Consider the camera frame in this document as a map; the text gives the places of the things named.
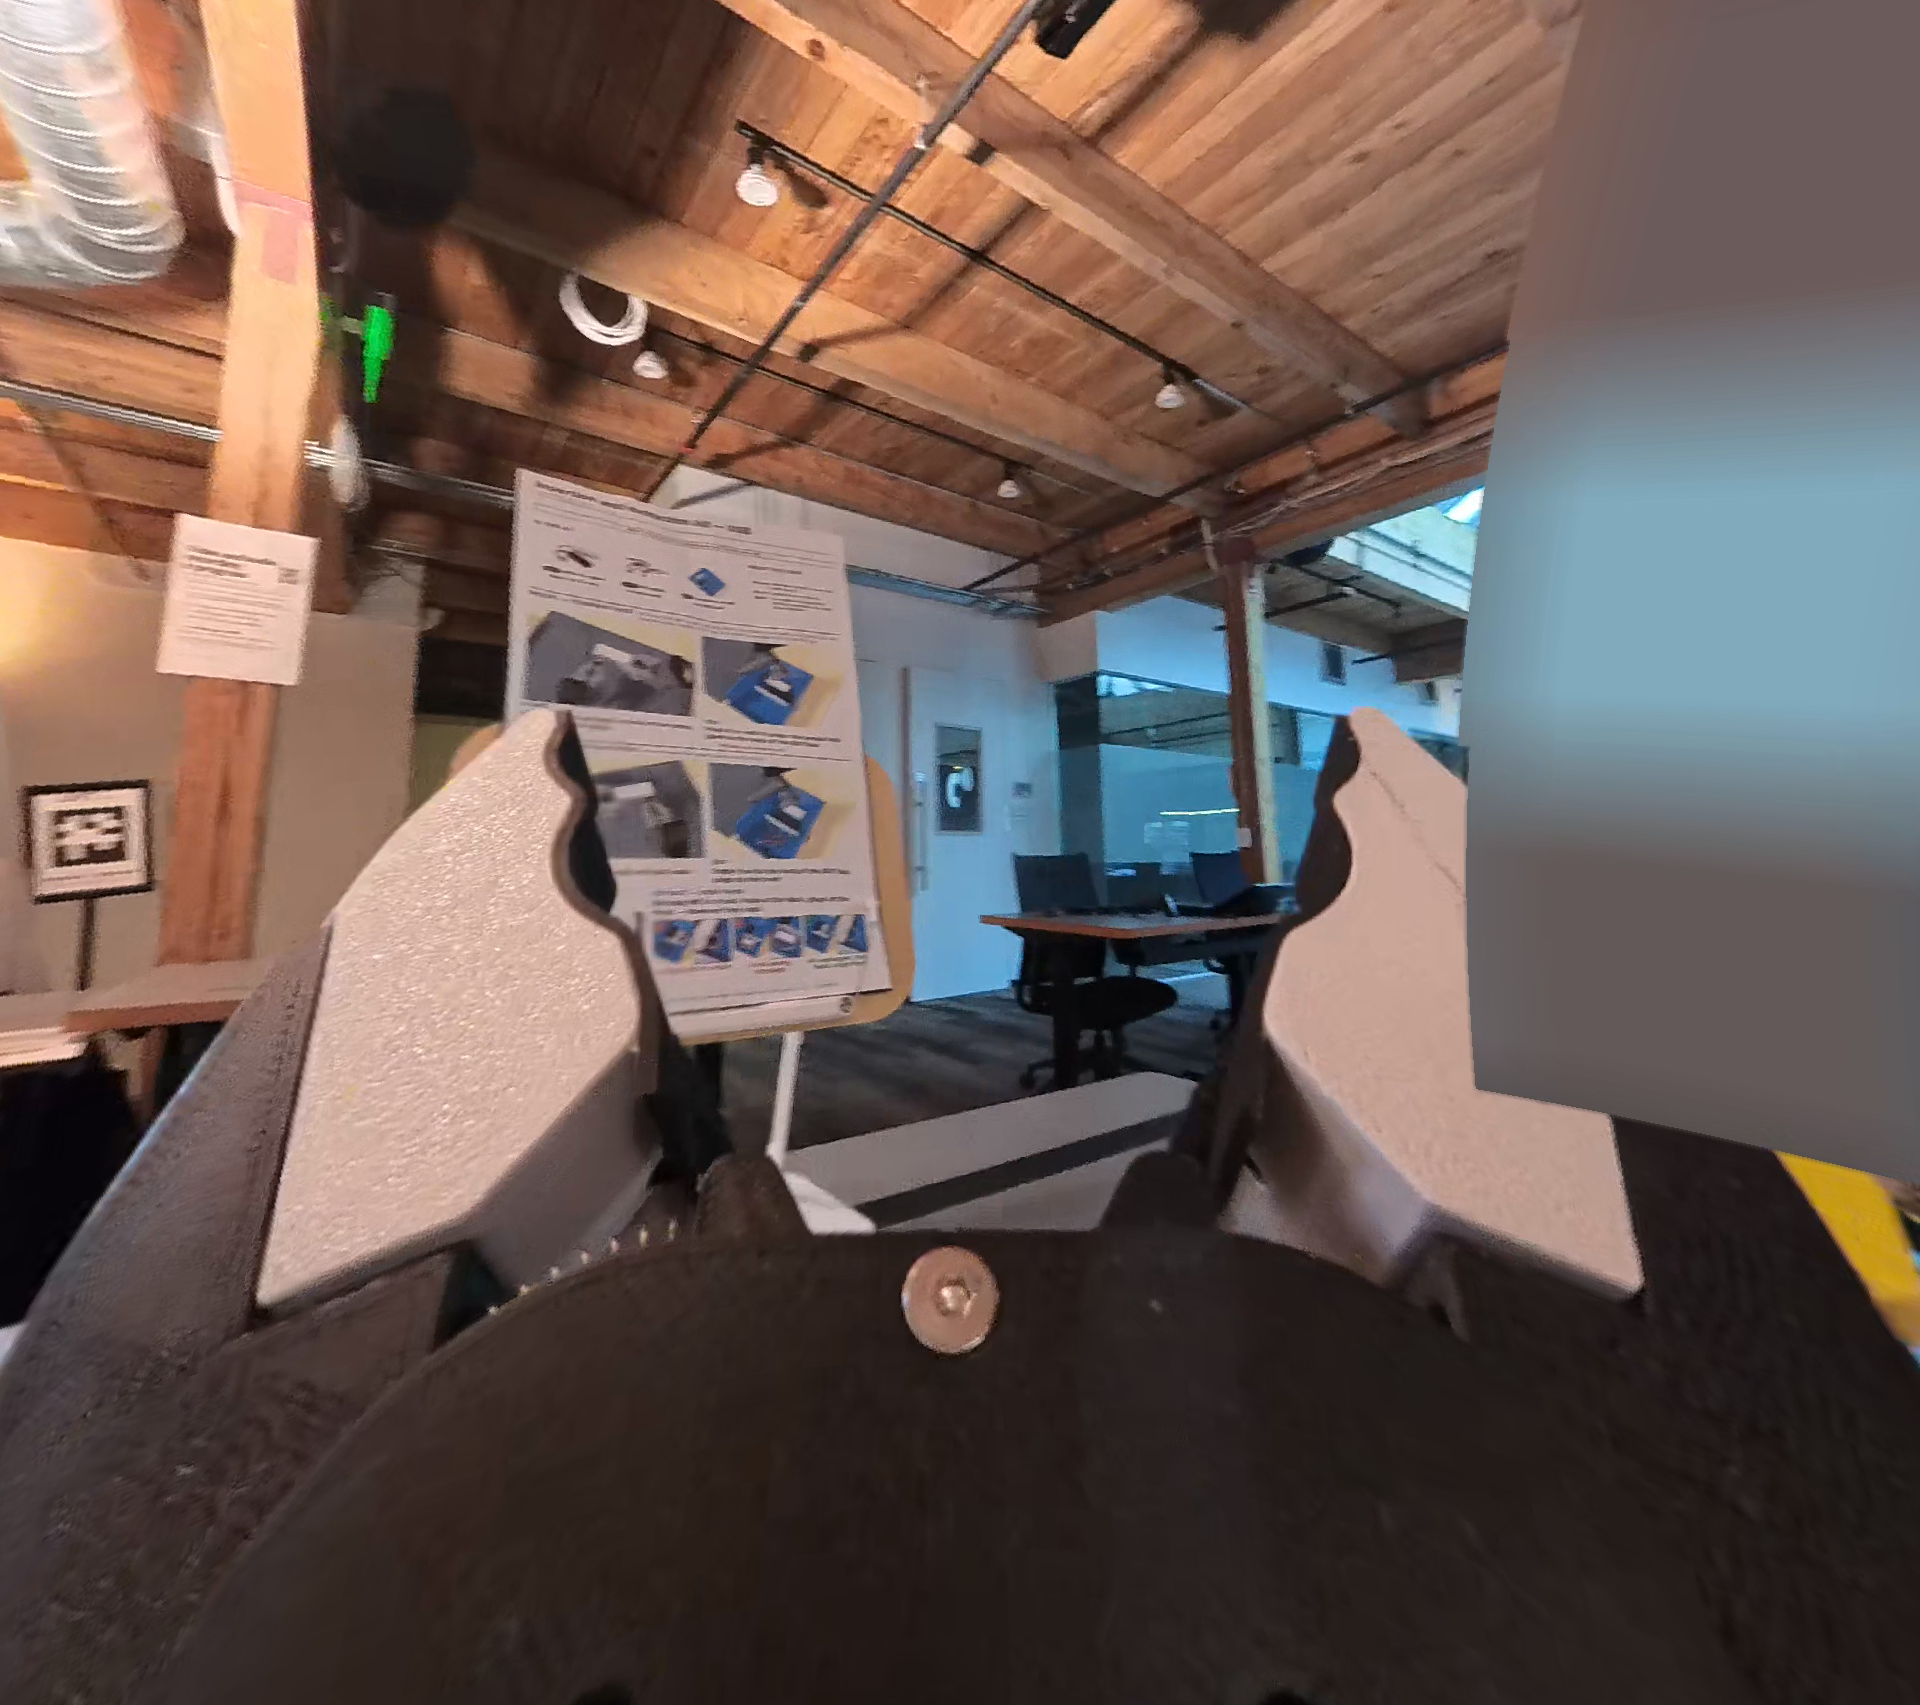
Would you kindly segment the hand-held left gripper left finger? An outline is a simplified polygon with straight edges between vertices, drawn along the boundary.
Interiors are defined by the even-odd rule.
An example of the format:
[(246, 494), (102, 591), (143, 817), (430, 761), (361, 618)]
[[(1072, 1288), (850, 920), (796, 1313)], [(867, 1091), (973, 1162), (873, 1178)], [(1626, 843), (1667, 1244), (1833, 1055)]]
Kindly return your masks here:
[(670, 1031), (613, 913), (569, 719), (507, 726), (329, 918), (255, 1302), (469, 1250), (514, 1297), (692, 1236), (653, 1110)]

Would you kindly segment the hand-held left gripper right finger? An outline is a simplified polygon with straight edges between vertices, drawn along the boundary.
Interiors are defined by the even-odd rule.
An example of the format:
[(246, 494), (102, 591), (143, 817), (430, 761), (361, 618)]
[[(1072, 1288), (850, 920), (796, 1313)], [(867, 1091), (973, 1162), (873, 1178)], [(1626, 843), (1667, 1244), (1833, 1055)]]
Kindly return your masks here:
[(1381, 710), (1337, 720), (1297, 911), (1211, 1087), (1219, 1216), (1382, 1288), (1448, 1240), (1633, 1298), (1612, 1121), (1476, 1087), (1466, 853), (1466, 784)]

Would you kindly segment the black office chair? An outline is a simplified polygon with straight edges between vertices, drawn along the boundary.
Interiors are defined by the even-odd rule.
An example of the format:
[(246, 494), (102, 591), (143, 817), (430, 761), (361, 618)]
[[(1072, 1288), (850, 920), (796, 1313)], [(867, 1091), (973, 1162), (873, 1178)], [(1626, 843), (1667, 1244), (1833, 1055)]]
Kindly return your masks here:
[[(1094, 918), (1106, 909), (1088, 854), (1017, 854), (1013, 864), (1021, 911), (1028, 916)], [(1094, 1073), (1110, 1074), (1127, 1053), (1127, 1028), (1179, 1003), (1160, 979), (1141, 976), (1139, 969), (1113, 972), (1106, 939), (1026, 931), (1015, 996), (1025, 1012), (1054, 1025), (1049, 1059), (1021, 1073), (1023, 1091), (1037, 1091), (1045, 1068), (1050, 1068), (1050, 1088), (1072, 1087), (1085, 1037), (1093, 1040)]]
[(1199, 949), (1206, 967), (1226, 981), (1228, 1007), (1215, 1021), (1215, 1027), (1226, 1033), (1241, 1021), (1246, 988), (1260, 970), (1268, 946), (1281, 935), (1283, 920), (1295, 911), (1295, 884), (1291, 881), (1257, 881), (1251, 877), (1246, 856), (1241, 851), (1195, 853), (1193, 877), (1199, 904), (1182, 909), (1188, 918), (1208, 922), (1271, 920), (1271, 924), (1211, 929), (1201, 937)]

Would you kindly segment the wooden office table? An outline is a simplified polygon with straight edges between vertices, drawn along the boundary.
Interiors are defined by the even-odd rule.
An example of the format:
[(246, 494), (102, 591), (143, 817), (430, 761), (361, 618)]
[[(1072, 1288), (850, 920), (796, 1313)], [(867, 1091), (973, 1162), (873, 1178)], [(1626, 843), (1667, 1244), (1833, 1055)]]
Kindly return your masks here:
[[(1164, 946), (1172, 949), (1177, 954), (1181, 954), (1182, 951), (1195, 951), (1195, 953), (1199, 954), (1199, 959), (1204, 963), (1202, 953), (1201, 953), (1201, 949), (1199, 949), (1199, 942), (1201, 942), (1201, 937), (1202, 937), (1204, 931), (1211, 931), (1211, 929), (1226, 929), (1226, 927), (1234, 927), (1234, 924), (1271, 924), (1273, 920), (1253, 918), (1253, 920), (1239, 920), (1239, 922), (1237, 922), (1237, 920), (1224, 920), (1224, 922), (1213, 920), (1213, 922), (1208, 922), (1208, 920), (1188, 918), (1188, 916), (1179, 915), (1179, 913), (1175, 913), (1175, 915), (1169, 915), (1169, 913), (1160, 913), (1160, 915), (1109, 915), (1109, 913), (1102, 913), (1100, 916), (1094, 916), (1094, 918), (1054, 918), (1054, 920), (1050, 920), (1050, 918), (1028, 916), (1028, 915), (1025, 915), (1025, 913), (1015, 913), (1015, 915), (982, 915), (982, 916), (978, 918), (978, 922), (981, 922), (981, 924), (987, 924), (987, 927), (1005, 929), (1005, 931), (1015, 933), (1015, 935), (1019, 935), (1019, 937), (1021, 937), (1021, 933), (1025, 933), (1025, 931), (1026, 931), (1026, 933), (1039, 933), (1039, 935), (1042, 935), (1042, 937), (1054, 937), (1054, 939), (1063, 939), (1063, 937), (1069, 937), (1069, 935), (1100, 937), (1100, 939), (1106, 939), (1106, 940), (1109, 940), (1109, 969), (1110, 969), (1113, 972), (1130, 970), (1130, 969), (1139, 969), (1139, 972), (1141, 972), (1151, 959), (1156, 959), (1156, 957), (1162, 954), (1162, 949), (1164, 949)], [(1278, 937), (1283, 935), (1283, 931), (1284, 931), (1291, 922), (1293, 922), (1293, 916), (1287, 916), (1287, 918), (1281, 922), (1281, 933), (1278, 933)], [(1052, 1031), (1054, 1031), (1054, 1025), (1052, 1025), (1052, 1021), (1050, 1021), (1050, 1048), (1052, 1048)], [(1091, 1037), (1085, 1037), (1085, 1039), (1081, 1040), (1079, 1077), (1076, 1077), (1076, 1079), (1081, 1079), (1087, 1068), (1091, 1068), (1094, 1077), (1110, 1077), (1110, 1074), (1116, 1073), (1116, 1070), (1113, 1070), (1110, 1074), (1097, 1074), (1097, 1073), (1094, 1073), (1093, 1039), (1091, 1039)], [(1049, 1079), (1050, 1079), (1050, 1068), (1042, 1068), (1040, 1080), (1039, 1080), (1039, 1088), (1042, 1088), (1045, 1085), (1050, 1087), (1050, 1085), (1049, 1085)]]

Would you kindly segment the wooden desk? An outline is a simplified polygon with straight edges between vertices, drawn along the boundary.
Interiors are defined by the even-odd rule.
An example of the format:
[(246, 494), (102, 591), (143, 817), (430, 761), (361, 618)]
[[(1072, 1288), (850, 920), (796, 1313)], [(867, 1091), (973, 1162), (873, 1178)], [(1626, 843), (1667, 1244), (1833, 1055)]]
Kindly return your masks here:
[(3, 996), (3, 1068), (55, 1068), (106, 1035), (220, 1023), (262, 983), (264, 959), (170, 965), (87, 990)]

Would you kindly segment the framed black-white marker tag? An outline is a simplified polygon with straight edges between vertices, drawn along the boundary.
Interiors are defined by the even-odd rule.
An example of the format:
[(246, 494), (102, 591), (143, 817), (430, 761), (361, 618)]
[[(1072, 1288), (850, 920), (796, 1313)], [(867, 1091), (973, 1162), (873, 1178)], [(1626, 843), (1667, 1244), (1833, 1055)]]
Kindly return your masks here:
[(76, 990), (95, 983), (99, 909), (154, 888), (150, 781), (36, 783), (21, 789), (29, 898), (75, 904)]

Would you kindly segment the white door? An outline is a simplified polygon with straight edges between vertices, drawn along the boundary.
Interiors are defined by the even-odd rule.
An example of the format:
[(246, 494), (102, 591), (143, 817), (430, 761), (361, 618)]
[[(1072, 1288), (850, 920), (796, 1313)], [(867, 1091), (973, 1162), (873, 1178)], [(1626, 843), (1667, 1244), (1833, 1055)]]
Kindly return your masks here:
[(1050, 757), (1019, 687), (933, 667), (903, 673), (903, 822), (916, 976), (933, 1003), (999, 990), (1019, 967), (997, 927), (1019, 906), (1015, 860), (1052, 848)]

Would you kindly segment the white paper notice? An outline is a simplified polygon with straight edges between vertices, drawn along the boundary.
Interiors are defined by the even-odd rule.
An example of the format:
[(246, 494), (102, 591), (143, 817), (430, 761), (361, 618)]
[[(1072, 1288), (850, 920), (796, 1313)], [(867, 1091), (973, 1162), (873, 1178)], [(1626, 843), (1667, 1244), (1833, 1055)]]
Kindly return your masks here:
[(173, 520), (157, 673), (300, 685), (322, 545), (180, 512)]

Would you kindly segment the instruction poster on stand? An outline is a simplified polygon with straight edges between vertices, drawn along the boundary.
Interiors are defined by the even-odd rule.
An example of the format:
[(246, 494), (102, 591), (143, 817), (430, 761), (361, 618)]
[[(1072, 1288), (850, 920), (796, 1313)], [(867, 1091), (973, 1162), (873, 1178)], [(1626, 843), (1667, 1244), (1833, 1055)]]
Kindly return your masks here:
[(588, 791), (588, 900), (636, 944), (660, 1021), (641, 1113), (664, 1170), (733, 1146), (724, 1043), (910, 983), (885, 924), (853, 594), (838, 539), (743, 526), (521, 471), (508, 719), (556, 716)]

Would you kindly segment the yellow box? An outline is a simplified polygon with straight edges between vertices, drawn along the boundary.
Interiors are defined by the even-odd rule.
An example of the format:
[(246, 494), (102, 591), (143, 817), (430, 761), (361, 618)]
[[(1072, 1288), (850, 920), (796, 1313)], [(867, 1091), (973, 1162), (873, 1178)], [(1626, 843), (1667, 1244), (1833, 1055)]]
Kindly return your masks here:
[(1917, 1216), (1900, 1190), (1872, 1173), (1778, 1154), (1819, 1213), (1886, 1326), (1918, 1355)]

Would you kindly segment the green exit sign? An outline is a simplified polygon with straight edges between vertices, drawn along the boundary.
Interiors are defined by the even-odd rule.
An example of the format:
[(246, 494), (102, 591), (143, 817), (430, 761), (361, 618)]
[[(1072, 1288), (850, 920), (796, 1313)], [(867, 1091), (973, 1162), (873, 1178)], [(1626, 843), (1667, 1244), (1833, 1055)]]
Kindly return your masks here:
[(372, 297), (358, 311), (322, 297), (322, 349), (344, 358), (349, 388), (362, 406), (378, 402), (397, 349), (397, 329), (397, 300), (388, 295)]

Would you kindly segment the silver air duct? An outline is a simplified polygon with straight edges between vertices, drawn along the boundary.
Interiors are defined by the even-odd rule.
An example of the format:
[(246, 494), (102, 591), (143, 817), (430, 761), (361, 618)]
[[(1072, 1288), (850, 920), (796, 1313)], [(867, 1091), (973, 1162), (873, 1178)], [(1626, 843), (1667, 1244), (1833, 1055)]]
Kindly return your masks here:
[(125, 288), (162, 277), (180, 204), (139, 88), (120, 0), (3, 0), (3, 282)]

